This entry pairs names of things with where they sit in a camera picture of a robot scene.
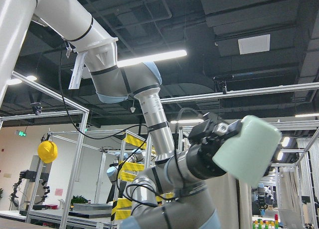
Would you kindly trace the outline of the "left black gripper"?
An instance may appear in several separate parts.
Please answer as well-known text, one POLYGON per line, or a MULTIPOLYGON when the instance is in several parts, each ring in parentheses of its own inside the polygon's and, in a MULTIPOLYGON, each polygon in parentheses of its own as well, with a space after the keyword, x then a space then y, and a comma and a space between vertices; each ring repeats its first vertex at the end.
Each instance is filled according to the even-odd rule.
POLYGON ((231 124, 218 123, 206 114, 204 122, 194 126, 188 136, 191 147, 186 164, 191 174, 202 180, 224 175, 226 172, 212 158, 227 139, 240 133, 241 128, 241 120, 231 124))

